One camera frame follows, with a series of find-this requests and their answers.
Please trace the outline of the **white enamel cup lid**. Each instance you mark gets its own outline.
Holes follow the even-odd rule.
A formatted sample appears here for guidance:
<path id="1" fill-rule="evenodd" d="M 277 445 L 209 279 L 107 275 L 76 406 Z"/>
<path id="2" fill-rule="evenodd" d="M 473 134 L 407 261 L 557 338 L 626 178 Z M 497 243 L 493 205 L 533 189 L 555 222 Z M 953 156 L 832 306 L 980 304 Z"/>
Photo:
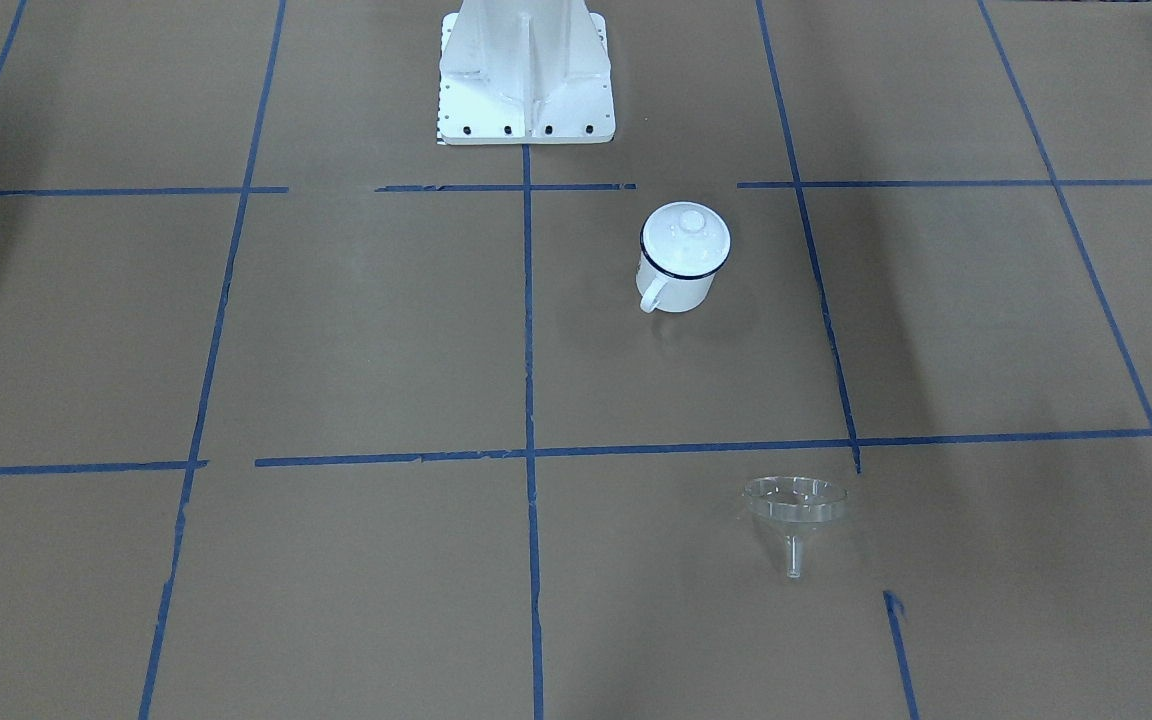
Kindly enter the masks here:
<path id="1" fill-rule="evenodd" d="M 730 252 L 730 228 L 717 211 L 699 202 L 668 202 L 641 228 L 641 255 L 658 272 L 681 281 L 717 273 Z"/>

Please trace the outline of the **white enamel cup blue rim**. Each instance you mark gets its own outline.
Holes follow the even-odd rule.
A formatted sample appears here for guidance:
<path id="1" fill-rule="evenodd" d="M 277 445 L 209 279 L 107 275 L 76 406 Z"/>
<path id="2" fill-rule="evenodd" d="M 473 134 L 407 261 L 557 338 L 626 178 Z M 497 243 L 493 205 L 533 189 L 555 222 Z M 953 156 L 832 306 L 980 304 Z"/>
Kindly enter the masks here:
<path id="1" fill-rule="evenodd" d="M 695 279 L 695 281 L 681 281 L 681 279 L 658 272 L 652 264 L 641 255 L 639 234 L 639 264 L 637 264 L 635 283 L 639 291 L 639 306 L 643 313 L 687 313 L 695 306 L 699 306 L 708 296 L 708 288 L 713 283 L 717 273 Z"/>

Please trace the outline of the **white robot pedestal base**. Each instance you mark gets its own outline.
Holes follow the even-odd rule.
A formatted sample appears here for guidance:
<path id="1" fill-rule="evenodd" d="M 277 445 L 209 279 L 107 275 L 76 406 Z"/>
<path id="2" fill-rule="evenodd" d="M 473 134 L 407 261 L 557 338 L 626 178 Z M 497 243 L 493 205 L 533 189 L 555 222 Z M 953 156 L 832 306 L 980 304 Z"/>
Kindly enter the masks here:
<path id="1" fill-rule="evenodd" d="M 435 141 L 608 143 L 608 26 L 585 1 L 463 1 L 440 26 Z"/>

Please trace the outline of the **clear glass funnel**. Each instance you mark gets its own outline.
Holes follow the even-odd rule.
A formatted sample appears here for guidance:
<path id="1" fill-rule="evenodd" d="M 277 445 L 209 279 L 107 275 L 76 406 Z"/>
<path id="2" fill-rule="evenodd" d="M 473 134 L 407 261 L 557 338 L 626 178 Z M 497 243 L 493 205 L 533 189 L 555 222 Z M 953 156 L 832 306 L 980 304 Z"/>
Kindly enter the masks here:
<path id="1" fill-rule="evenodd" d="M 846 518 L 849 491 L 812 477 L 759 477 L 744 484 L 742 497 L 755 518 L 783 537 L 785 577 L 803 579 L 810 536 Z"/>

